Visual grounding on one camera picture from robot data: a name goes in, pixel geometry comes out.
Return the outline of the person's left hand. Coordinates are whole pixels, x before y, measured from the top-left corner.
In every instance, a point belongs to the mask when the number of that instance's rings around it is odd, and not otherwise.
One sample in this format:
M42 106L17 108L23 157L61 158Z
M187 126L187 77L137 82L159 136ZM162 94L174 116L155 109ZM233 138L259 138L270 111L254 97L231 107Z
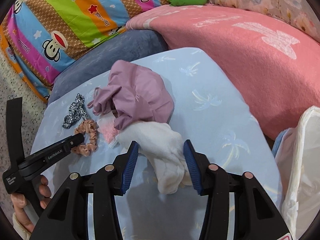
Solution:
M48 179L41 175L41 183L39 185L39 193L44 198L40 201L40 206L45 209L51 201L51 190L48 186ZM13 193L10 195L14 207L14 214L12 215L13 227L22 239L30 239L35 225L25 211L25 207L29 204L24 195Z

